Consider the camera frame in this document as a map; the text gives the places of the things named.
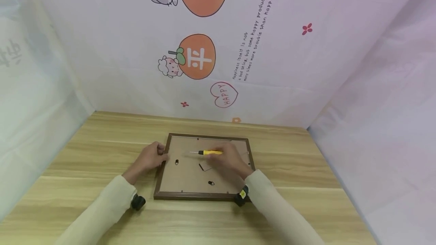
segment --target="hand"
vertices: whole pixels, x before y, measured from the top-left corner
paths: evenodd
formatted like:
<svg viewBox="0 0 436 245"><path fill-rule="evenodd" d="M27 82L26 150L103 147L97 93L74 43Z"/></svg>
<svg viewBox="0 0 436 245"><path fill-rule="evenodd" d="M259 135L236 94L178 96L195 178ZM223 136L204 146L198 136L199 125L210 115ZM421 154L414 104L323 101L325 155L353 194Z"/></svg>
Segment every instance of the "hand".
<svg viewBox="0 0 436 245"><path fill-rule="evenodd" d="M157 141L143 148L135 162L123 173L124 179L134 185L141 174L168 160L168 154L164 154L164 148L165 146Z"/></svg>
<svg viewBox="0 0 436 245"><path fill-rule="evenodd" d="M251 167L241 158L235 145L226 143L220 147L214 148L213 150L223 151L222 154L208 154L206 156L206 159L213 164L218 164L234 171L244 180L253 173Z"/></svg>

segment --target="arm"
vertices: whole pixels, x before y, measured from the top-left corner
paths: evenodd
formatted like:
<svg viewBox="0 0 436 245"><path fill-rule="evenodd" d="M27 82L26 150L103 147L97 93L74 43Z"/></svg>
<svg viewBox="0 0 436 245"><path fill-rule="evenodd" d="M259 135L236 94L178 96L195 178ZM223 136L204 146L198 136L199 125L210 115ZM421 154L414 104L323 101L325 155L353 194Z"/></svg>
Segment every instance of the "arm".
<svg viewBox="0 0 436 245"><path fill-rule="evenodd" d="M236 147L225 144L216 150L223 154L209 154L213 163L235 171L245 180L249 197L269 224L289 245L323 245L321 237L312 226L278 193L269 179L259 170L253 172L241 159Z"/></svg>
<svg viewBox="0 0 436 245"><path fill-rule="evenodd" d="M158 142L145 147L136 161L123 173L115 177L95 201L68 227L55 245L96 244L124 212L137 190L138 178L146 171L158 167L168 156L163 154L164 146Z"/></svg>
<svg viewBox="0 0 436 245"><path fill-rule="evenodd" d="M286 244L323 245L321 237L292 205L283 199L269 179L256 170L246 179L249 197L257 210L281 235Z"/></svg>

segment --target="fabric backdrop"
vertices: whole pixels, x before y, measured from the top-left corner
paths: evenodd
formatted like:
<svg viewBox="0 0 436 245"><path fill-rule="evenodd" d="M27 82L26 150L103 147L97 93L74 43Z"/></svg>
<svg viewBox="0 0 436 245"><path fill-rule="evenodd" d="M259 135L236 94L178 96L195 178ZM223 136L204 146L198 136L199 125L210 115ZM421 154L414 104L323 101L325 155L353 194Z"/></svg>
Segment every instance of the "fabric backdrop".
<svg viewBox="0 0 436 245"><path fill-rule="evenodd" d="M94 109L38 0L0 0L0 33L1 221Z"/></svg>
<svg viewBox="0 0 436 245"><path fill-rule="evenodd" d="M436 244L436 0L410 0L310 127L381 244Z"/></svg>
<svg viewBox="0 0 436 245"><path fill-rule="evenodd" d="M408 0L42 0L97 110L307 128Z"/></svg>

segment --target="screwdriver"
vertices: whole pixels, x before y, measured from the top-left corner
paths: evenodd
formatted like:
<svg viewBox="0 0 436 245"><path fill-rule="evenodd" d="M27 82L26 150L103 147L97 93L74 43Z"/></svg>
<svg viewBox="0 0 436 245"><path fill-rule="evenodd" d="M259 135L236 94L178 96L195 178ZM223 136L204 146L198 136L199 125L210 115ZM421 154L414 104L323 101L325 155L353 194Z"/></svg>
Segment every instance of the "screwdriver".
<svg viewBox="0 0 436 245"><path fill-rule="evenodd" d="M190 151L190 153L196 153L200 155L208 155L208 154L222 154L222 151L217 150L199 150L199 151Z"/></svg>

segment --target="cartoon sheep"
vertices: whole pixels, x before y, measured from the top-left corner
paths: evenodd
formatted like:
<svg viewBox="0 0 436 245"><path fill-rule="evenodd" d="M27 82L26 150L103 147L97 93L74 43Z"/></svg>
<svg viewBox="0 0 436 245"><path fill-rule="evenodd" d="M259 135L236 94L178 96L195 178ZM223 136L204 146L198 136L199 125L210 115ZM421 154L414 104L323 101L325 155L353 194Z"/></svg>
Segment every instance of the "cartoon sheep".
<svg viewBox="0 0 436 245"><path fill-rule="evenodd" d="M159 60L158 68L164 76L168 76L169 78L173 78L175 76L180 77L183 75L183 71L179 66L179 61L177 59L169 58L165 55L161 60Z"/></svg>

